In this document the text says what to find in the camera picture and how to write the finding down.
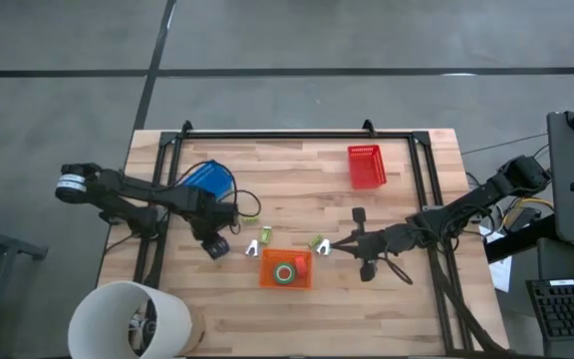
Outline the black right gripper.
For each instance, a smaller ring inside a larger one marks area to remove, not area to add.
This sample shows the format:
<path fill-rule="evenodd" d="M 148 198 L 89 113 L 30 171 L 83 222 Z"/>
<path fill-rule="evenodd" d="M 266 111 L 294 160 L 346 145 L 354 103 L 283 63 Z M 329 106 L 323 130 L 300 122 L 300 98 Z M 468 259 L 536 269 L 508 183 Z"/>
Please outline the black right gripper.
<path fill-rule="evenodd" d="M 363 282 L 371 281 L 376 276 L 377 261 L 383 260 L 390 270 L 402 281 L 409 282 L 410 277 L 396 264 L 389 260 L 389 253 L 394 255 L 409 249 L 409 242 L 403 236 L 409 234 L 404 224 L 394 224 L 378 231 L 365 231 L 366 212 L 363 207 L 352 209 L 353 221 L 357 224 L 357 234 L 332 242 L 332 248 L 355 255 L 362 260 L 360 277 Z M 357 246 L 346 245 L 356 242 Z"/>

